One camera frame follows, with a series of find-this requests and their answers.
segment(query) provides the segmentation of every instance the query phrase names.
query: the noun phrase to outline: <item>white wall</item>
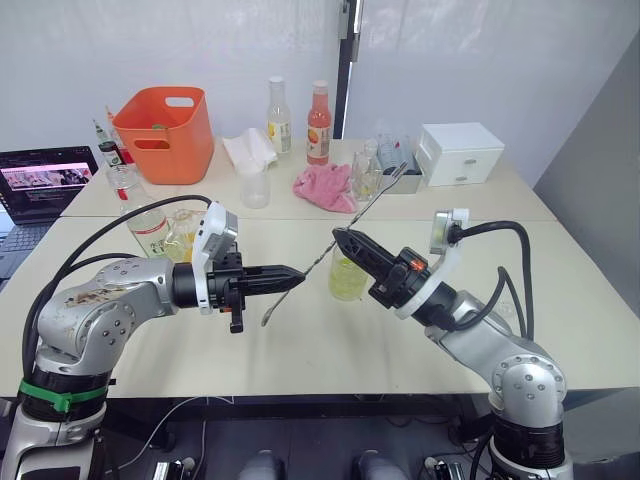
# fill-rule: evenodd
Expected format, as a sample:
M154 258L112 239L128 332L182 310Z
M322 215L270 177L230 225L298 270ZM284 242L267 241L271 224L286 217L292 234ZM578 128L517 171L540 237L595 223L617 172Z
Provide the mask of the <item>white wall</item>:
M639 64L636 35L535 187L638 317Z
M480 121L534 185L638 17L638 0L364 0L345 136Z
M2 0L0 150L94 146L105 104L156 85L203 88L214 133L237 135L265 126L274 74L303 136L312 81L336 83L339 3Z

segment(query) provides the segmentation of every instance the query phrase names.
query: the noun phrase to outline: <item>pink cloth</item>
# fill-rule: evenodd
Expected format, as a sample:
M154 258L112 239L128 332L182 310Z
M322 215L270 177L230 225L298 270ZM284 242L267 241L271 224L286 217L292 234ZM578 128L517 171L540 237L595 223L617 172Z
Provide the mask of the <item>pink cloth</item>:
M350 175L349 165L311 165L296 178L293 193L325 210L353 213L358 205L351 195Z

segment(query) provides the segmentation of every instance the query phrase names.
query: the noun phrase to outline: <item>green strap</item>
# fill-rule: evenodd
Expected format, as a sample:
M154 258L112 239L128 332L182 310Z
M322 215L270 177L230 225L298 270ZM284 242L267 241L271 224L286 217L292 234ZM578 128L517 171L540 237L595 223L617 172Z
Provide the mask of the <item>green strap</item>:
M20 382L20 391L25 395L39 398L53 404L53 409L60 413L69 413L74 403L86 402L107 393L107 387L96 388L88 392L57 393L31 385L24 380Z

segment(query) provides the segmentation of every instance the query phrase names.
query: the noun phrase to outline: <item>robotic arm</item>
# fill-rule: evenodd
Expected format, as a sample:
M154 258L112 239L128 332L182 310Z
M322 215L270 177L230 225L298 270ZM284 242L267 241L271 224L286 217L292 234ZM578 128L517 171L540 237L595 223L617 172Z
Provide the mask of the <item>robotic arm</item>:
M0 480L102 478L98 429L107 388L140 325L199 307L203 314L231 312L231 332L241 332L246 296L283 292L304 280L282 265L244 267L236 235L235 215L212 203L196 234L193 264L117 261L47 302L38 318L42 342L33 375L20 385Z
M494 312L478 318L484 305L441 281L460 256L460 242L447 240L454 226L466 226L465 211L436 214L431 252L441 257L433 268L410 248L394 257L362 232L335 229L333 235L344 255L374 277L373 298L424 325L430 340L489 384L491 478L570 480L562 436L564 375L540 346L513 335Z
M394 256L365 234L336 229L343 253L375 278L369 293L401 318L412 316L426 335L491 387L495 414L489 451L493 479L573 478L564 450L564 375L537 344L513 335L494 312L442 281L460 257L449 243L464 211L436 215L429 268L409 248ZM231 312L242 331L247 295L289 290L304 280L284 266L243 267L235 248L237 220L212 204L196 234L192 264L133 258L112 263L94 279L55 295L38 319L42 340L29 381L20 386L0 480L102 478L98 429L111 372L133 332L145 321L198 307Z

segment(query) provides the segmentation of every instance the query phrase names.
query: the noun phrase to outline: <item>white bottle cap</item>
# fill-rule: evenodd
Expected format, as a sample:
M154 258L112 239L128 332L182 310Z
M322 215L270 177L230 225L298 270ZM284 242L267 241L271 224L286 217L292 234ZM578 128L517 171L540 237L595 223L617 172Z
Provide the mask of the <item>white bottle cap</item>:
M326 80L315 80L313 82L313 93L325 94L329 91L329 83Z

